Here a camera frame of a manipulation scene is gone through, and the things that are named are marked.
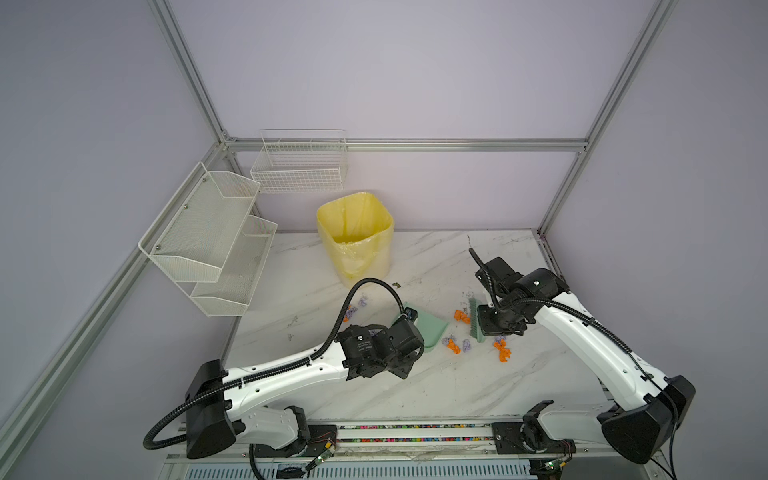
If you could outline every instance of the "marble countertop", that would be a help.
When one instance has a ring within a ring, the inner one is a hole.
[[[471,339],[469,352],[456,355],[437,345],[405,380],[382,372],[302,389],[270,407],[296,405],[312,420],[395,420],[520,415],[547,399],[604,402],[597,377],[543,327],[508,337],[511,358],[501,363],[493,338],[477,343],[469,325],[454,320],[470,295],[484,299],[470,246],[483,260],[502,257],[523,274],[547,266],[529,230],[395,232],[392,267],[384,279],[400,284],[404,303],[447,321],[444,336],[454,335],[459,345]],[[226,367],[267,362],[321,343],[347,293],[316,233],[278,233]],[[394,299],[377,285],[361,287],[351,305],[358,310],[344,325],[389,325],[398,312]]]

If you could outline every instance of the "wall-mounted basket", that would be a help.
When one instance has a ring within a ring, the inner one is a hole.
[[[151,238],[158,217],[139,248],[206,315],[240,316],[256,291],[277,224],[250,214],[259,182],[202,164],[192,174],[200,171],[163,232]]]
[[[262,130],[264,146],[250,170],[266,194],[342,190],[344,130]]]

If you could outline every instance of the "plastic bag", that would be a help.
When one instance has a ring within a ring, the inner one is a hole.
[[[389,246],[395,221],[367,192],[347,195],[317,210],[317,233],[342,283],[351,287],[367,276],[389,273]]]

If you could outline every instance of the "mesh shelf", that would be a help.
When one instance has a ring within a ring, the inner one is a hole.
[[[277,223],[248,215],[216,283],[198,283],[190,298],[208,316],[241,316],[250,305]]]
[[[258,191],[250,178],[206,171],[145,253],[174,282],[217,282]]]
[[[346,179],[346,132],[263,130],[264,146],[250,170],[268,194],[342,190]]]

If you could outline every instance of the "gray wall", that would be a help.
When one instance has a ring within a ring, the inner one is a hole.
[[[697,388],[681,478],[759,478],[768,5],[683,0],[549,240],[585,306]]]
[[[587,134],[654,0],[171,3],[234,136],[537,138]],[[238,157],[250,170],[254,156]],[[572,159],[356,152],[347,192],[257,203],[281,230],[314,230],[317,207],[359,190],[374,191],[397,228],[530,228]]]
[[[3,2],[0,65],[4,422],[213,138],[145,0]],[[152,478],[138,431],[229,324],[153,268],[14,478]]]

